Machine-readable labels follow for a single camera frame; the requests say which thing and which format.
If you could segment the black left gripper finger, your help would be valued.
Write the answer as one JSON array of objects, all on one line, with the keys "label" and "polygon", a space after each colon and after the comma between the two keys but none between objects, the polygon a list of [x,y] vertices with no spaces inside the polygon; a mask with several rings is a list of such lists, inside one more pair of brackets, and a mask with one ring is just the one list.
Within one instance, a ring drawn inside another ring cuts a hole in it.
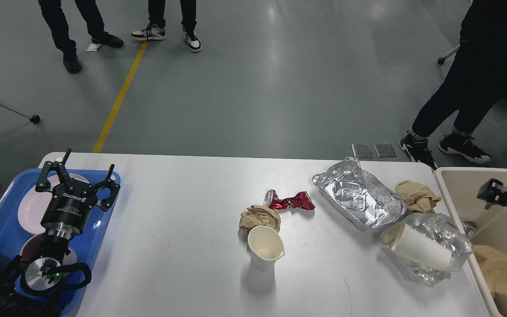
[{"label": "black left gripper finger", "polygon": [[[102,211],[107,212],[116,201],[121,186],[112,178],[114,168],[115,165],[111,164],[104,180],[97,182],[96,184],[90,184],[87,189],[84,190],[84,204],[89,206],[90,209],[98,207]],[[102,191],[108,193],[107,197],[99,199],[97,194]]]},{"label": "black left gripper finger", "polygon": [[64,184],[67,192],[74,191],[72,178],[70,178],[65,164],[71,154],[72,149],[68,148],[61,161],[46,161],[40,171],[37,183],[35,185],[36,192],[51,192],[51,183],[48,180],[48,173],[54,171],[59,179],[59,184]]}]

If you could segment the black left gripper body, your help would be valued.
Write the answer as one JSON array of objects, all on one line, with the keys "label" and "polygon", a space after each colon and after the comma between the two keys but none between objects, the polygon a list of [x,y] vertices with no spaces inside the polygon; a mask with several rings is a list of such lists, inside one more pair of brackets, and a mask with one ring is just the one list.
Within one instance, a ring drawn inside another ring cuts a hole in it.
[{"label": "black left gripper body", "polygon": [[40,192],[51,193],[51,201],[40,221],[46,232],[84,232],[91,209],[97,203],[94,189],[76,189],[73,193],[68,193],[64,189],[56,191],[41,189]]}]

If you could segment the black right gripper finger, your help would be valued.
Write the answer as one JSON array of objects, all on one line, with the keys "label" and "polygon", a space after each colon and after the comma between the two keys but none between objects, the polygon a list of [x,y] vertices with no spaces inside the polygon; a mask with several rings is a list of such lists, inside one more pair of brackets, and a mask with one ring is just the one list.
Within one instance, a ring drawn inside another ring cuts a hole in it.
[{"label": "black right gripper finger", "polygon": [[479,189],[477,199],[485,201],[485,210],[493,205],[507,207],[507,187],[498,179],[489,179]]}]

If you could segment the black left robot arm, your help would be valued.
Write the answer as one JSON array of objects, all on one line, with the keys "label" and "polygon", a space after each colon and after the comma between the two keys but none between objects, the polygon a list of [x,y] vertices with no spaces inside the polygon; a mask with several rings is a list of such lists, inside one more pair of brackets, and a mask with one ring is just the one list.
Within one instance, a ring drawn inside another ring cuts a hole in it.
[{"label": "black left robot arm", "polygon": [[121,178],[66,169],[71,153],[14,178],[0,201],[0,317],[74,316]]}]

